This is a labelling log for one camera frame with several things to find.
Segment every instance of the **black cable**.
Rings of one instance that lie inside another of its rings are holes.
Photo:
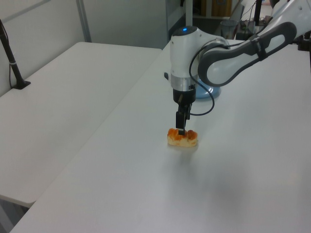
[[[212,93],[211,93],[206,87],[204,87],[202,84],[200,84],[198,81],[196,81],[196,79],[195,79],[195,78],[192,76],[192,74],[191,74],[191,67],[192,67],[192,64],[193,64],[195,58],[196,58],[197,55],[199,55],[199,53],[200,53],[202,50],[204,50],[206,47],[207,47],[207,46],[203,46],[203,47],[200,48],[200,49],[197,51],[197,53],[194,55],[192,61],[190,62],[189,74],[190,74],[191,79],[192,79],[196,84],[198,84],[200,87],[202,87],[204,90],[206,90],[206,91],[208,92],[208,94],[210,95],[210,97],[211,97],[211,99],[212,99],[213,104],[212,104],[212,107],[211,107],[207,112],[205,112],[205,113],[200,113],[200,114],[189,113],[189,114],[192,115],[192,116],[203,116],[203,115],[206,115],[206,114],[210,113],[210,112],[213,110],[214,106],[215,106],[215,99],[214,99]]]
[[[242,17],[243,17],[247,12],[249,12],[249,11],[252,9],[252,7],[253,7],[255,4],[256,4],[256,1],[255,1],[254,4],[248,9],[248,11],[246,11],[246,12],[241,16],[241,19],[242,19]]]
[[[251,7],[251,13],[249,14],[249,19],[248,19],[248,23],[247,23],[247,26],[246,26],[246,30],[244,32],[244,35],[246,34],[246,32],[248,31],[248,25],[249,25],[249,22],[251,21],[251,16],[252,16],[252,11],[253,11],[253,8],[254,8],[255,4],[252,5]]]
[[[6,32],[6,29],[5,29],[5,27],[4,27],[4,25],[3,25],[2,21],[1,21],[1,19],[0,19],[0,26],[1,26],[1,27],[3,28],[3,30],[4,30],[5,37],[6,37],[6,39],[8,40],[8,44],[10,44],[8,33]],[[11,64],[9,64],[9,84],[10,84],[10,88],[12,89],[12,84],[11,84]]]

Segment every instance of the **black pole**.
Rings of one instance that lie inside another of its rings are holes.
[[[262,0],[256,0],[255,14],[254,14],[255,26],[259,26],[259,17],[260,17],[260,10],[261,10],[261,1],[262,1]]]
[[[3,26],[2,22],[1,22],[1,19],[0,19],[0,40],[1,40],[2,44],[3,44],[5,53],[6,53],[7,57],[8,57],[8,59],[9,59],[9,63],[11,65],[11,67],[12,67],[12,71],[14,72],[14,75],[15,75],[15,78],[16,78],[16,85],[13,86],[13,88],[21,90],[21,89],[25,88],[26,86],[28,86],[30,84],[30,82],[23,80],[23,78],[21,77],[21,74],[20,74],[18,66],[16,64],[14,55],[13,55],[11,47],[9,45],[9,41],[6,38],[5,31],[4,31],[4,26]]]

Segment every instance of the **white table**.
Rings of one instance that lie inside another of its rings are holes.
[[[168,70],[169,45],[12,233],[310,232],[309,54],[287,46],[224,86],[187,122],[192,149],[167,145]]]
[[[0,98],[0,198],[31,206],[161,50],[78,43]]]

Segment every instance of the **wall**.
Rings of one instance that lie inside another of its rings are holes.
[[[84,0],[92,42],[162,49],[166,0]]]
[[[186,2],[184,2],[184,7],[181,7],[180,0],[167,0],[167,21],[169,29],[185,14],[185,5]]]
[[[75,0],[50,0],[4,26],[24,79],[75,43],[84,41]],[[9,90],[8,75],[9,63],[0,44],[0,96]]]

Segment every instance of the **cable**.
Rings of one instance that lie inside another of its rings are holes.
[[[211,107],[207,112],[205,112],[205,113],[200,113],[200,114],[189,113],[191,116],[203,116],[203,115],[206,115],[206,114],[210,113],[210,112],[213,110],[214,106],[215,106],[215,99],[214,99],[212,93],[211,93],[206,87],[204,87],[202,84],[200,84],[198,81],[196,81],[196,79],[195,79],[195,78],[192,76],[192,74],[191,74],[191,67],[192,67],[192,64],[193,64],[195,58],[196,58],[197,55],[199,55],[199,53],[200,53],[202,50],[204,50],[206,47],[207,47],[207,45],[206,45],[206,46],[203,46],[203,47],[200,48],[200,49],[197,51],[197,53],[194,55],[192,61],[190,62],[189,74],[190,74],[191,79],[192,79],[196,84],[198,84],[200,87],[202,87],[204,90],[206,90],[206,91],[208,92],[208,94],[210,95],[210,97],[211,97],[211,99],[212,99],[213,104],[212,104],[212,107]]]
[[[242,19],[242,17],[243,17],[247,12],[249,12],[249,11],[252,9],[252,7],[253,7],[255,4],[256,4],[256,1],[255,1],[254,4],[248,9],[248,11],[246,11],[246,12],[241,16],[241,19]]]
[[[0,26],[1,26],[1,27],[3,28],[3,30],[4,30],[5,37],[6,37],[6,39],[8,40],[8,44],[10,44],[8,33],[6,32],[6,29],[5,29],[5,27],[4,27],[4,25],[3,25],[2,21],[1,21],[1,19],[0,19]],[[11,64],[9,64],[9,84],[10,84],[10,88],[12,89],[12,84],[11,84]]]

